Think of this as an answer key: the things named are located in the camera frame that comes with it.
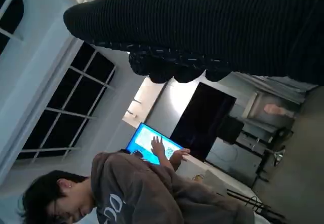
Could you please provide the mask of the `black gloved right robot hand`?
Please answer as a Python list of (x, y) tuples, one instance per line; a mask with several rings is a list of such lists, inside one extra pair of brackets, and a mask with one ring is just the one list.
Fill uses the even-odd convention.
[(323, 0), (94, 0), (63, 19), (154, 83), (240, 72), (323, 85)]

